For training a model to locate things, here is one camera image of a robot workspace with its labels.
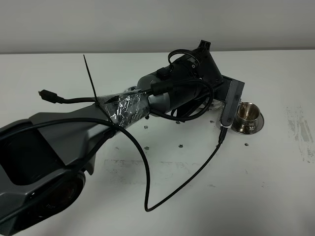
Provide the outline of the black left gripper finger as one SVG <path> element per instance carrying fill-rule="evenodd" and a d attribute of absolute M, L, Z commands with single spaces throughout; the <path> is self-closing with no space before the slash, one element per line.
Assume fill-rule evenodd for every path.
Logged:
<path fill-rule="evenodd" d="M 209 53 L 210 52 L 211 43 L 205 40 L 201 40 L 196 51 L 198 53 Z"/>

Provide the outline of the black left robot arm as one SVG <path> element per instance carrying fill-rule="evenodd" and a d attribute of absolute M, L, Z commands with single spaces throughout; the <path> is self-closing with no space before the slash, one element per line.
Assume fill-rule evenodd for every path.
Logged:
<path fill-rule="evenodd" d="M 14 235 L 68 208 L 81 194 L 98 150 L 118 133 L 141 156 L 127 128 L 150 115 L 185 122 L 220 100 L 225 81 L 210 42 L 175 50 L 168 66 L 142 77 L 125 92 L 64 99 L 42 90 L 42 99 L 60 104 L 87 102 L 69 113 L 38 113 L 0 130 L 0 233 Z"/>

